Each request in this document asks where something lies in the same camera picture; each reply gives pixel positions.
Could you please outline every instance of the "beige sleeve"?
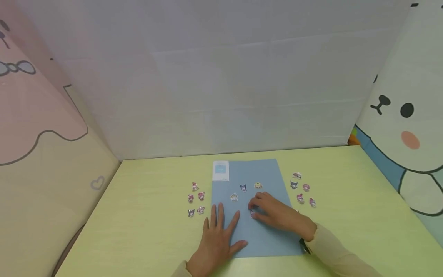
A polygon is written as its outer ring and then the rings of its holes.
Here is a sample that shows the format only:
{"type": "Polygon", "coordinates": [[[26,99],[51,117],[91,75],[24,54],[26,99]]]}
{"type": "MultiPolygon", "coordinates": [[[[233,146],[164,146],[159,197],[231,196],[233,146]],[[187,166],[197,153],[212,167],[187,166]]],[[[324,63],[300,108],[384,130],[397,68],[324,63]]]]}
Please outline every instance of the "beige sleeve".
{"type": "Polygon", "coordinates": [[[186,261],[182,261],[171,277],[192,277],[191,273],[186,269],[186,261]]]}
{"type": "Polygon", "coordinates": [[[373,267],[348,251],[328,229],[317,223],[314,239],[305,242],[311,253],[315,254],[338,276],[343,277],[380,277],[373,267]]]}

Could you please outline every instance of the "right hand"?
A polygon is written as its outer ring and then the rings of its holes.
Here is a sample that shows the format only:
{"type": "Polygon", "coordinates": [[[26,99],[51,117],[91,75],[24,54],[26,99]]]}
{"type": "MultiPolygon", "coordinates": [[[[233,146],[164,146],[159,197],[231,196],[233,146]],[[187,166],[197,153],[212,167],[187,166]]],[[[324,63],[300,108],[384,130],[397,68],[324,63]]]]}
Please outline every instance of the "right hand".
{"type": "Polygon", "coordinates": [[[280,230],[298,234],[305,241],[314,239],[317,225],[307,216],[302,215],[291,207],[286,206],[267,192],[258,192],[248,204],[251,210],[260,207],[265,213],[254,213],[253,218],[280,230]]]}

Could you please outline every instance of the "pink cartoon wall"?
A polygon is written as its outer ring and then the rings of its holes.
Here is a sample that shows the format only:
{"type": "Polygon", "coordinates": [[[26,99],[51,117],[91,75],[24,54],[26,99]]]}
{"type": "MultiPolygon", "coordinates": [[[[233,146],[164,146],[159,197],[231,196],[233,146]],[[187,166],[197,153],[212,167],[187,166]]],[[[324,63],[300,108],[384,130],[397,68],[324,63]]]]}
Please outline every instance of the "pink cartoon wall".
{"type": "Polygon", "coordinates": [[[0,6],[1,275],[50,276],[120,162],[32,24],[0,6]]]}

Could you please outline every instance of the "table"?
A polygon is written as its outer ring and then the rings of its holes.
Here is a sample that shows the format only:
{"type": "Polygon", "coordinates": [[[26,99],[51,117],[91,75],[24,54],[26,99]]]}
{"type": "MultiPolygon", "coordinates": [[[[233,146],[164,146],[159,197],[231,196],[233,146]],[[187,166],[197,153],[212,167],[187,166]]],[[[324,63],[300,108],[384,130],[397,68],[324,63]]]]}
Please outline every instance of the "table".
{"type": "MultiPolygon", "coordinates": [[[[294,208],[322,223],[384,276],[443,276],[443,249],[360,146],[123,161],[57,277],[169,276],[198,247],[203,215],[187,217],[191,183],[212,161],[276,158],[294,208]],[[317,208],[300,205],[294,172],[317,208]]],[[[314,256],[237,258],[218,276],[329,276],[314,256]]]]}

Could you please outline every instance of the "bear eye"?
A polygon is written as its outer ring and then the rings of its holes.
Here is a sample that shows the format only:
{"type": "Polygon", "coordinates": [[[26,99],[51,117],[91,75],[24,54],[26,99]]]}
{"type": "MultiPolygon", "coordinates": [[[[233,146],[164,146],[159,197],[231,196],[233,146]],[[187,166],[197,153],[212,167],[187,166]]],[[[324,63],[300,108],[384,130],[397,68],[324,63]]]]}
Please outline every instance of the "bear eye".
{"type": "Polygon", "coordinates": [[[400,114],[403,117],[410,117],[414,113],[414,105],[411,103],[403,104],[403,106],[400,109],[400,114]]]}

